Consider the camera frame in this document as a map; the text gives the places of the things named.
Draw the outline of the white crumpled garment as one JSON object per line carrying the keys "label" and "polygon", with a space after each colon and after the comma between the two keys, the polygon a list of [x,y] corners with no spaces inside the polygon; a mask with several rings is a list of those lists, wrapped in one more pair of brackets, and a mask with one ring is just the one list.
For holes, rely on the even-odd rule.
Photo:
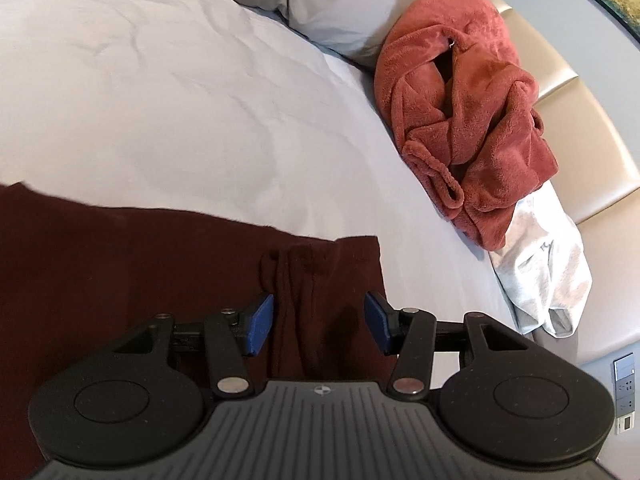
{"label": "white crumpled garment", "polygon": [[551,182],[516,203],[503,248],[489,257],[521,333],[576,332],[592,275],[582,236]]}

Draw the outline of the wall power outlet panel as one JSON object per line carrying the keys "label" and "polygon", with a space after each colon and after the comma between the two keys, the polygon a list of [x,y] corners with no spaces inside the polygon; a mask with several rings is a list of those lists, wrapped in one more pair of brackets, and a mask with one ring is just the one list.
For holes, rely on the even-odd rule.
{"label": "wall power outlet panel", "polygon": [[634,354],[627,353],[612,363],[616,434],[634,428],[636,419],[636,364]]}

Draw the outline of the beige padded headboard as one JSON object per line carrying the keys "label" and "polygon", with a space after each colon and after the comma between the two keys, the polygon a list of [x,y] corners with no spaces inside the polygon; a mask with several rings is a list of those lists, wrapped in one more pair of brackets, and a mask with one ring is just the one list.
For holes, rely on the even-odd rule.
{"label": "beige padded headboard", "polygon": [[509,3],[490,0],[521,66],[538,82],[535,110],[559,164],[552,185],[576,223],[639,218],[639,169],[605,110],[559,52]]}

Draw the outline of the orange fleece blanket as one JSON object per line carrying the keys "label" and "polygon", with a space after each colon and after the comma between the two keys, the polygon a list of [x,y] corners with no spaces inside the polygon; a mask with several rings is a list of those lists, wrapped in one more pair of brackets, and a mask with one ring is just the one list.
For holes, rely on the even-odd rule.
{"label": "orange fleece blanket", "polygon": [[536,79],[489,0],[416,0],[374,74],[396,148],[439,210],[472,242],[503,248],[516,203],[558,171],[534,109]]}

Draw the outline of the dark red sweater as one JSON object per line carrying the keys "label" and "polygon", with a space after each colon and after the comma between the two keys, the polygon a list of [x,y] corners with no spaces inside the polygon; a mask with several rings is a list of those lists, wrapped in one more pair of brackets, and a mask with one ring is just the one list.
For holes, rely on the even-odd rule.
{"label": "dark red sweater", "polygon": [[384,288],[373,236],[339,240],[163,209],[105,208],[1,190],[1,474],[42,461],[27,421],[37,388],[160,312],[181,323],[276,300],[254,380],[386,382],[394,360],[363,318]]}

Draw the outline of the grey bed sheet mattress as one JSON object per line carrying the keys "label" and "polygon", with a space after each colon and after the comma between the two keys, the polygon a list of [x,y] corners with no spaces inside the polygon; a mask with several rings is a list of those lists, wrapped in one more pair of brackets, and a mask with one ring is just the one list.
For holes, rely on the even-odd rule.
{"label": "grey bed sheet mattress", "polygon": [[369,77],[233,0],[1,0],[1,189],[373,236],[382,293],[446,321],[512,308],[434,208]]}

